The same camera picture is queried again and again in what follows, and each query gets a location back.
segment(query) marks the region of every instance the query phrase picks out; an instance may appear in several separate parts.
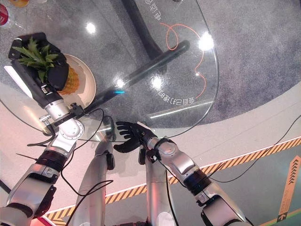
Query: round glass table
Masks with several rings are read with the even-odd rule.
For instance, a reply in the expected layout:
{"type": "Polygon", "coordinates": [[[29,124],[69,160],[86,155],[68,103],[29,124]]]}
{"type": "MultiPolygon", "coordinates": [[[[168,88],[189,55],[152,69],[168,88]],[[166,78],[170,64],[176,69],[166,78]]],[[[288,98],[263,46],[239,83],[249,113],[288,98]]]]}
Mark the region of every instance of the round glass table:
{"type": "MultiPolygon", "coordinates": [[[[64,54],[89,67],[96,87],[92,105],[115,122],[141,121],[159,137],[172,137],[197,125],[213,105],[218,62],[197,1],[30,0],[23,8],[9,1],[2,4],[9,18],[0,27],[0,99],[33,128],[45,131],[39,117],[46,111],[21,91],[3,67],[10,65],[13,39],[36,32],[44,32],[64,54]],[[183,45],[184,51],[125,86],[133,73],[148,70],[183,45]],[[116,95],[103,100],[103,93],[112,87],[116,95]]],[[[74,102],[85,105],[81,98],[74,102]]],[[[80,119],[85,126],[81,139],[90,138],[101,117],[101,112],[94,112],[80,119]]],[[[101,139],[108,129],[102,125],[93,140],[101,139]]],[[[116,141],[123,141],[117,132],[116,136],[116,141]]]]}

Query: bottle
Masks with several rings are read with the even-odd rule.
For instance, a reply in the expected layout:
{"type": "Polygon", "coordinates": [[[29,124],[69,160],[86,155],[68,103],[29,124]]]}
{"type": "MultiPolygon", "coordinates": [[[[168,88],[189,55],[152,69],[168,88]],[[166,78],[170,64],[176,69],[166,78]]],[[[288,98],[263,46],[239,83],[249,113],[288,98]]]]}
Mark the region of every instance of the bottle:
{"type": "Polygon", "coordinates": [[[16,7],[25,7],[27,6],[29,0],[9,0],[16,7]]]}
{"type": "Polygon", "coordinates": [[[5,25],[8,22],[8,10],[4,5],[0,3],[0,26],[5,25]]]}

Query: warning tape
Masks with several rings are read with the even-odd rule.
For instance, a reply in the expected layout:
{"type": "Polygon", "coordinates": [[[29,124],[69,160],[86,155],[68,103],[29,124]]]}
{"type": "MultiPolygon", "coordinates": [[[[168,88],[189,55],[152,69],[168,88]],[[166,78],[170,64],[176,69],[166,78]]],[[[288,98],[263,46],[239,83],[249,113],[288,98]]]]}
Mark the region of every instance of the warning tape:
{"type": "MultiPolygon", "coordinates": [[[[277,144],[275,146],[270,146],[258,151],[254,151],[252,153],[248,153],[245,155],[241,155],[232,159],[228,159],[219,163],[215,163],[206,167],[201,168],[201,170],[205,173],[212,173],[213,171],[215,171],[218,167],[220,167],[221,165],[224,164],[223,167],[221,167],[219,170],[223,170],[225,168],[229,168],[232,166],[236,166],[236,165],[240,165],[243,163],[246,163],[248,161],[252,161],[258,158],[263,158],[265,156],[268,156],[270,154],[274,154],[280,151],[283,151],[285,149],[291,148],[291,147],[295,147],[297,145],[301,144],[301,137],[297,137],[294,138],[292,140],[288,140],[285,141],[283,143],[277,144]]],[[[175,177],[170,177],[169,179],[169,183],[172,184],[176,184],[178,183],[178,180],[175,177]]],[[[108,194],[105,197],[105,204],[110,204],[113,202],[117,202],[120,200],[124,200],[139,194],[143,194],[146,192],[146,184],[144,185],[140,185],[140,186],[136,186],[115,194],[108,194]]],[[[66,223],[62,220],[62,218],[70,216],[74,210],[75,206],[70,206],[70,207],[66,207],[64,209],[60,209],[60,210],[54,210],[51,211],[47,214],[45,214],[44,216],[47,217],[49,220],[51,220],[54,224],[56,224],[57,226],[65,226],[66,223]]]]}

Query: black glove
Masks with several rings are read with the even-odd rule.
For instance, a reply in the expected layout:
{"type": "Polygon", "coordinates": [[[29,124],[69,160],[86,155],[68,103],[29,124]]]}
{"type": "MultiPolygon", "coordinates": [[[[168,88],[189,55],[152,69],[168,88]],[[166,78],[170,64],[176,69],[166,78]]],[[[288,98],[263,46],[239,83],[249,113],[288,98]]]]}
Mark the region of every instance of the black glove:
{"type": "MultiPolygon", "coordinates": [[[[12,43],[12,47],[27,47],[29,39],[33,38],[38,41],[38,47],[43,47],[49,45],[49,50],[51,54],[58,54],[56,59],[53,61],[54,67],[50,68],[48,71],[48,82],[56,90],[62,90],[65,86],[68,77],[69,65],[66,62],[66,58],[60,49],[55,45],[48,42],[46,35],[43,32],[22,35],[18,39],[15,39],[12,43]]],[[[21,53],[17,50],[11,48],[9,50],[9,59],[16,60],[21,58],[21,53]]]]}
{"type": "Polygon", "coordinates": [[[125,139],[129,139],[121,145],[114,145],[114,149],[121,153],[128,153],[135,150],[140,145],[147,145],[147,142],[152,137],[157,137],[149,129],[137,124],[127,121],[118,121],[117,129],[122,130],[120,135],[125,135],[125,139]]]}

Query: wire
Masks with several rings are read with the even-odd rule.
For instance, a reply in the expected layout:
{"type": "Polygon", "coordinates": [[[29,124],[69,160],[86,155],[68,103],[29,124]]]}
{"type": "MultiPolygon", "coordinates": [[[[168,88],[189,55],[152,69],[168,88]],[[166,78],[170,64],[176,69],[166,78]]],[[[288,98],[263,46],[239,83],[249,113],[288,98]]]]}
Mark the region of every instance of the wire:
{"type": "Polygon", "coordinates": [[[276,144],[278,144],[288,133],[288,131],[290,131],[291,127],[295,124],[295,122],[301,117],[301,115],[299,115],[291,124],[291,126],[288,128],[288,130],[285,132],[285,134],[270,148],[268,148],[266,151],[264,151],[259,157],[258,159],[255,160],[255,162],[253,162],[242,174],[240,174],[239,176],[237,176],[236,178],[232,179],[232,180],[227,180],[227,181],[219,181],[216,179],[211,178],[212,180],[216,181],[216,182],[220,182],[220,183],[228,183],[228,182],[232,182],[238,178],[240,178],[242,175],[244,175],[266,152],[270,151],[276,144]]]}
{"type": "Polygon", "coordinates": [[[168,197],[168,202],[169,202],[170,210],[171,210],[171,212],[172,212],[172,214],[173,214],[174,221],[175,221],[175,225],[176,225],[176,226],[179,226],[179,223],[178,223],[178,221],[177,221],[177,218],[175,217],[174,209],[173,209],[173,206],[172,206],[171,200],[170,200],[170,194],[169,194],[169,188],[168,188],[167,171],[165,171],[165,175],[166,175],[166,190],[167,190],[167,197],[168,197]]]}
{"type": "Polygon", "coordinates": [[[245,218],[252,226],[254,226],[254,224],[247,217],[245,217],[245,218]]]}
{"type": "Polygon", "coordinates": [[[64,175],[63,175],[63,170],[64,170],[64,169],[70,164],[70,162],[72,161],[72,159],[73,159],[73,157],[74,157],[74,152],[75,152],[77,149],[81,148],[83,145],[85,145],[88,141],[90,141],[90,140],[95,136],[95,134],[98,132],[98,130],[99,130],[99,128],[100,128],[100,126],[101,126],[101,124],[102,124],[102,122],[103,122],[104,111],[103,111],[103,109],[101,109],[101,108],[97,108],[97,109],[93,110],[93,112],[96,111],[96,110],[101,110],[101,111],[103,112],[102,120],[100,121],[100,124],[99,124],[98,128],[96,129],[95,133],[94,133],[87,141],[85,141],[82,145],[78,146],[77,148],[75,148],[75,149],[73,150],[69,162],[67,162],[67,163],[64,165],[63,169],[61,170],[61,176],[62,176],[63,180],[66,182],[67,185],[69,185],[69,187],[70,187],[70,188],[75,192],[75,194],[77,194],[78,196],[85,196],[85,195],[84,195],[84,194],[78,193],[78,192],[74,189],[74,187],[73,187],[73,186],[69,183],[69,181],[64,177],[64,175]]]}
{"type": "Polygon", "coordinates": [[[104,181],[101,181],[101,182],[99,182],[99,183],[97,183],[96,185],[94,185],[82,198],[81,198],[81,200],[79,201],[79,203],[77,203],[76,204],[76,206],[75,206],[75,208],[74,208],[74,211],[72,212],[72,214],[70,215],[70,217],[69,217],[69,219],[68,219],[68,221],[67,221],[67,223],[66,223],[66,226],[68,226],[69,225],[69,223],[70,223],[70,221],[71,221],[71,219],[72,219],[72,217],[73,217],[73,215],[75,214],[75,211],[78,209],[78,207],[79,207],[79,205],[84,201],[84,199],[88,196],[88,195],[90,195],[90,194],[92,194],[93,192],[91,192],[96,186],[98,186],[98,185],[100,185],[100,184],[102,184],[102,183],[105,183],[105,182],[108,182],[107,184],[105,184],[105,185],[103,185],[103,186],[101,186],[101,187],[99,187],[98,189],[96,189],[95,191],[93,191],[93,192],[96,192],[97,190],[99,190],[99,189],[101,189],[101,188],[103,188],[103,187],[105,187],[105,186],[107,186],[107,185],[109,185],[109,184],[111,184],[111,183],[113,183],[113,180],[104,180],[104,181]]]}
{"type": "Polygon", "coordinates": [[[52,141],[52,140],[55,138],[55,130],[53,129],[53,127],[52,127],[51,124],[47,125],[47,128],[48,128],[49,131],[51,132],[51,135],[52,135],[51,138],[49,138],[48,140],[45,140],[45,141],[43,141],[43,142],[39,142],[39,143],[35,143],[35,144],[28,144],[27,146],[28,146],[28,147],[32,147],[32,146],[42,146],[42,147],[45,147],[44,144],[46,144],[46,143],[52,141]]]}
{"type": "Polygon", "coordinates": [[[186,188],[186,186],[184,185],[184,184],[182,184],[182,182],[158,159],[158,161],[160,162],[160,164],[162,165],[162,166],[164,166],[164,168],[171,174],[171,175],[173,175],[173,177],[174,178],[176,178],[179,182],[180,182],[180,184],[183,186],[183,187],[185,187],[186,188]]]}
{"type": "Polygon", "coordinates": [[[224,166],[226,163],[224,162],[224,163],[221,163],[220,165],[219,165],[219,167],[217,167],[216,169],[215,169],[215,171],[213,171],[209,176],[207,176],[207,177],[211,177],[214,173],[216,173],[222,166],[224,166]]]}
{"type": "Polygon", "coordinates": [[[98,111],[98,110],[102,110],[102,109],[101,109],[101,108],[96,108],[96,109],[90,111],[89,113],[86,113],[85,115],[90,115],[90,114],[92,114],[93,112],[96,112],[96,111],[98,111]]]}

